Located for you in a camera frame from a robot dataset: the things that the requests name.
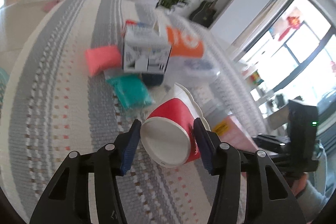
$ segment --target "lamp base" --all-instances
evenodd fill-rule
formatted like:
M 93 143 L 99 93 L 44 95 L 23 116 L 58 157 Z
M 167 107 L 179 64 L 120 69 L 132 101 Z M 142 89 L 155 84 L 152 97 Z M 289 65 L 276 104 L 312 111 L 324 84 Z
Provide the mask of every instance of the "lamp base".
M 48 3 L 46 3 L 43 7 L 42 10 L 46 13 L 50 12 L 52 8 L 54 8 L 57 4 L 59 3 L 58 0 L 51 0 Z

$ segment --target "striped tablecloth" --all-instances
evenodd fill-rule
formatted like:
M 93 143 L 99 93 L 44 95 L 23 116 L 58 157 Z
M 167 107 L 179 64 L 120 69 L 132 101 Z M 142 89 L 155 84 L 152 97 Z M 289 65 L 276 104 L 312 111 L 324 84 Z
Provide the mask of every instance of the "striped tablecloth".
M 88 76 L 84 57 L 87 48 L 120 44 L 126 19 L 149 24 L 159 20 L 199 35 L 221 74 L 210 86 L 191 90 L 196 102 L 201 92 L 210 90 L 251 135 L 266 132 L 243 79 L 205 28 L 127 0 L 65 0 L 46 15 L 24 45 L 3 102 L 0 182 L 26 222 L 70 151 L 97 151 L 128 131 L 132 123 L 104 76 Z M 152 93 L 160 97 L 164 89 Z M 148 114 L 141 112 L 139 118 Z M 163 168 L 149 158 L 140 143 L 131 170 L 117 181 L 128 223 L 207 223 L 217 177 L 208 175 L 200 160 Z M 89 191 L 93 204 L 92 186 Z M 90 213 L 92 223 L 98 223 L 94 207 Z M 238 221 L 243 220 L 242 205 Z

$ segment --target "gray sleeve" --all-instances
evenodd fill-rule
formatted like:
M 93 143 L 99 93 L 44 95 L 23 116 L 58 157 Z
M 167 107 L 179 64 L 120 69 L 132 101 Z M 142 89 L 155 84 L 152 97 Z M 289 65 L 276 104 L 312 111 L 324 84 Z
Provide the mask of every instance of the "gray sleeve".
M 317 217 L 323 207 L 327 204 L 328 198 L 317 192 L 310 181 L 307 181 L 307 186 L 297 201 L 303 211 L 306 221 L 310 222 Z

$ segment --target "silver screw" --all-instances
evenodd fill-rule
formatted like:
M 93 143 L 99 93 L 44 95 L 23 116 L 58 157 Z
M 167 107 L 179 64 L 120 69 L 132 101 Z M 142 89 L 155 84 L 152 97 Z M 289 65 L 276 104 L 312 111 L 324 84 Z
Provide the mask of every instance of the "silver screw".
M 262 157 L 262 158 L 266 157 L 266 153 L 265 153 L 265 151 L 262 151 L 262 150 L 259 150 L 259 151 L 257 152 L 257 155 L 258 155 L 259 157 Z
M 76 158 L 78 156 L 78 153 L 76 152 L 76 151 L 72 151 L 72 152 L 70 152 L 70 154 L 69 154 L 69 158 L 71 158 L 71 159 L 74 159 L 74 158 Z
M 223 150 L 228 150 L 230 148 L 230 146 L 227 143 L 221 143 L 219 147 Z
M 113 149 L 115 149 L 115 145 L 112 144 L 112 143 L 109 143 L 105 146 L 105 149 L 108 150 L 108 151 L 113 150 Z

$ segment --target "teal packet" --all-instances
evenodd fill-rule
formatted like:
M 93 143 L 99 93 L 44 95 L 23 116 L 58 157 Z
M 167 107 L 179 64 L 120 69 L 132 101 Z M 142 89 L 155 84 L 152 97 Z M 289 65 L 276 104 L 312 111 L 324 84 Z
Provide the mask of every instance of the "teal packet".
M 148 89 L 136 75 L 125 75 L 106 80 L 125 110 L 143 108 L 153 103 Z

